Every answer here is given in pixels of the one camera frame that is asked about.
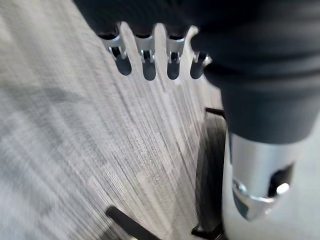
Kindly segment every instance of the chrome metal surface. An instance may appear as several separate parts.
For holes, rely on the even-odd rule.
[[[122,59],[125,59],[127,57],[126,46],[120,34],[110,40],[106,40],[106,39],[101,39],[101,40],[105,49],[112,55],[112,58],[115,61],[117,60],[117,56],[112,51],[112,48],[118,48]]]
[[[267,214],[289,190],[291,175],[269,196],[273,175],[295,163],[303,143],[267,144],[231,134],[233,197],[245,219],[252,221]]]
[[[185,38],[181,39],[170,39],[166,37],[166,54],[168,56],[168,63],[172,62],[172,53],[177,53],[176,63],[180,63],[182,53],[184,51]]]
[[[155,38],[154,33],[152,33],[149,37],[140,38],[134,36],[136,47],[138,48],[138,53],[141,57],[142,63],[146,63],[144,53],[149,51],[150,54],[150,62],[153,63],[155,61]]]

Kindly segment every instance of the black metal bar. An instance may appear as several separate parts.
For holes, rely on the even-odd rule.
[[[138,240],[161,240],[115,206],[110,206],[105,214],[112,218],[130,236]]]

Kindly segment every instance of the gray carpet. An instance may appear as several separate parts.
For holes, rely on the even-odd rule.
[[[1,240],[127,239],[109,205],[164,240],[194,239],[204,107],[219,107],[219,93],[190,78],[188,45],[180,77],[167,77],[161,25],[157,76],[144,80],[121,31],[129,76],[70,0],[1,1]]]

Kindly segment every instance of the silver metal clip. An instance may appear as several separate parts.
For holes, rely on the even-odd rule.
[[[102,43],[115,61],[117,60],[117,56],[119,54],[121,55],[122,59],[127,57],[126,46],[120,34],[113,39],[102,39]]]
[[[182,53],[184,51],[185,38],[171,39],[166,37],[166,54],[168,56],[168,63],[171,64],[172,60],[176,59],[176,63],[180,63]]]
[[[153,63],[155,61],[155,37],[154,33],[152,33],[149,37],[146,38],[140,38],[137,36],[134,36],[135,38],[135,43],[138,48],[138,53],[141,57],[141,61],[143,64],[146,63],[146,52],[149,53],[150,57],[150,63]]]

